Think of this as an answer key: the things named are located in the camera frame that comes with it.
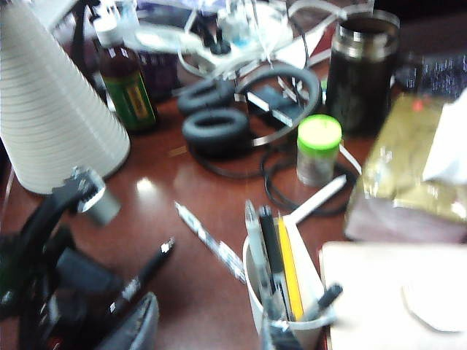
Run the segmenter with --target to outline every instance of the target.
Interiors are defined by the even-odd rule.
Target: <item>yellow pencil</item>
[[[284,220],[280,215],[277,218],[277,230],[279,231],[279,244],[282,253],[282,261],[284,263],[285,282],[287,284],[290,308],[292,309],[294,318],[290,321],[295,321],[299,320],[303,316],[304,308],[301,304],[300,289],[298,287],[292,246],[290,245],[289,235],[287,233],[287,228],[285,228]]]

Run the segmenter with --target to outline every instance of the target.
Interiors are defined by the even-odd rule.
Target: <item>bottle cap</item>
[[[103,47],[111,47],[123,42],[123,35],[117,26],[117,20],[113,16],[103,16],[93,22],[97,33],[97,39]]]
[[[339,147],[341,139],[341,125],[326,114],[307,117],[298,126],[297,146],[307,155],[331,155]]]

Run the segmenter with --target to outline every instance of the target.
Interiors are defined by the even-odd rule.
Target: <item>white pen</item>
[[[297,225],[301,220],[310,215],[317,207],[325,203],[329,198],[337,193],[345,183],[347,178],[345,175],[336,177],[333,181],[329,182],[321,190],[316,192],[305,203],[299,206],[296,210],[290,213],[289,218]]]
[[[199,220],[185,207],[175,202],[178,215],[188,227],[203,241],[214,255],[226,266],[232,275],[241,283],[246,284],[242,259],[224,242],[217,242],[203,227]]]

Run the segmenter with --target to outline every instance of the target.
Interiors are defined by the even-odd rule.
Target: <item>black pen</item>
[[[123,308],[131,302],[134,295],[151,279],[154,272],[159,268],[170,255],[175,238],[170,238],[161,245],[154,257],[141,269],[139,274],[125,285],[115,301],[107,308],[107,316],[118,315]]]
[[[332,304],[333,301],[342,293],[340,284],[332,284],[323,294],[323,296],[308,309],[301,321],[312,321],[317,319],[321,313]]]
[[[285,281],[284,263],[280,251],[279,239],[276,234],[274,218],[272,217],[271,207],[261,206],[259,210],[261,230],[263,232],[264,244],[268,253],[269,266],[271,267],[272,281],[274,290],[280,292],[282,302],[284,303],[287,319],[291,319],[289,296],[287,293],[287,284]]]

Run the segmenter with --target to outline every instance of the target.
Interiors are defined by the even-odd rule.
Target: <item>bottle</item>
[[[122,123],[129,131],[143,131],[157,122],[142,79],[136,53],[125,47],[123,35],[113,16],[94,20],[101,43],[99,68],[107,91]]]
[[[305,118],[298,126],[297,176],[308,186],[323,186],[332,180],[342,130],[325,114]]]

